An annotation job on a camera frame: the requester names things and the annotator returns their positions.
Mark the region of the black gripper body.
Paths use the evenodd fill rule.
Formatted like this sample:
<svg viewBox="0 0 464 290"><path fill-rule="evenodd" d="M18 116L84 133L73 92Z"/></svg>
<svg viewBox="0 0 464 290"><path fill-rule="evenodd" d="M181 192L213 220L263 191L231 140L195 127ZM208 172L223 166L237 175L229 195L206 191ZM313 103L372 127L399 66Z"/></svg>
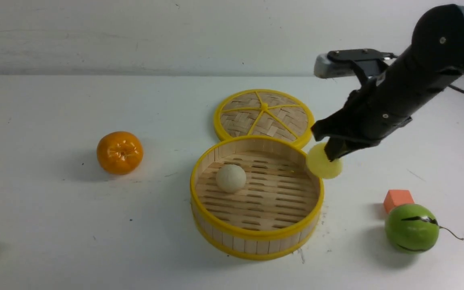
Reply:
<svg viewBox="0 0 464 290"><path fill-rule="evenodd" d="M390 112L382 101L376 98L379 86L385 81L385 74L372 77L353 91L344 109L344 124L340 138L357 146L377 146L395 130L407 126L413 118Z"/></svg>

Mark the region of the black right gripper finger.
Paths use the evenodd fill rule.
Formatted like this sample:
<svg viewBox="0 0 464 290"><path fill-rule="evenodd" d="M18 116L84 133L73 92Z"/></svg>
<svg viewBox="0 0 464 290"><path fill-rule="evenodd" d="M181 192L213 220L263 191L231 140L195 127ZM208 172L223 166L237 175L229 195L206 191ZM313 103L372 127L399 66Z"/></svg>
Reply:
<svg viewBox="0 0 464 290"><path fill-rule="evenodd" d="M381 140L330 137L324 147L324 151L328 160L333 162L355 151L376 147L379 143L381 143Z"/></svg>

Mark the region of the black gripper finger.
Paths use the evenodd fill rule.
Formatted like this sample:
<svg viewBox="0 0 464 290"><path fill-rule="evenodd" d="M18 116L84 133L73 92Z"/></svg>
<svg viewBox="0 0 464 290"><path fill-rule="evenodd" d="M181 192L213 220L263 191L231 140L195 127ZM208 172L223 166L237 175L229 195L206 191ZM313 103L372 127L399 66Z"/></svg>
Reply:
<svg viewBox="0 0 464 290"><path fill-rule="evenodd" d="M316 142L326 137L354 141L355 134L352 132L353 110L341 108L331 116L316 121L311 127L311 133Z"/></svg>

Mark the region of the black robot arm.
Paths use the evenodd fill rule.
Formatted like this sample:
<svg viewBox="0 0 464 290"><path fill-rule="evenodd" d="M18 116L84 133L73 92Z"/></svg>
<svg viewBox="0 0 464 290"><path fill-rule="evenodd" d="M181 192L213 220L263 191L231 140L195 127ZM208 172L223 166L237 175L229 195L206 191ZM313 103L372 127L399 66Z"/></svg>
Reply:
<svg viewBox="0 0 464 290"><path fill-rule="evenodd" d="M316 141L328 138L324 148L328 160L378 146L464 76L464 6L429 9L400 55L370 48L330 51L317 57L315 75L355 76L360 82L340 110L311 127Z"/></svg>

